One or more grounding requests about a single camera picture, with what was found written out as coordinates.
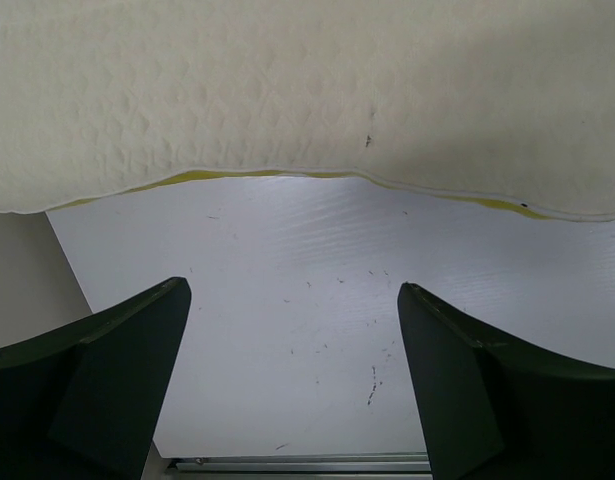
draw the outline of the white quilted mattress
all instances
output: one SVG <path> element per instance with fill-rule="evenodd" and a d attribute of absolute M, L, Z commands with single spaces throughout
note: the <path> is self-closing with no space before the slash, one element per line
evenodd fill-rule
<path fill-rule="evenodd" d="M 615 0 L 0 0 L 0 211 L 190 171 L 615 218 Z"/>

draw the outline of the black curved plastic piece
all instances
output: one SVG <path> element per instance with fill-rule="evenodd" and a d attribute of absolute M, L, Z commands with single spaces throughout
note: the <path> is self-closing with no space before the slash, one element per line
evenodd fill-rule
<path fill-rule="evenodd" d="M 550 352 L 418 285 L 400 324 L 434 480 L 615 479 L 615 369 Z"/>
<path fill-rule="evenodd" d="M 0 349 L 0 478 L 139 479 L 190 303 L 172 278 Z"/>

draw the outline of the white floor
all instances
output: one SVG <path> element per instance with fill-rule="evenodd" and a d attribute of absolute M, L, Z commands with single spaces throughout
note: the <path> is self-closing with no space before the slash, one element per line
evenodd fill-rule
<path fill-rule="evenodd" d="M 181 184 L 49 217 L 93 310 L 171 275 L 190 281 L 155 437 L 166 457 L 424 450 L 397 321 L 404 281 L 615 367 L 615 222 L 289 177 Z"/>

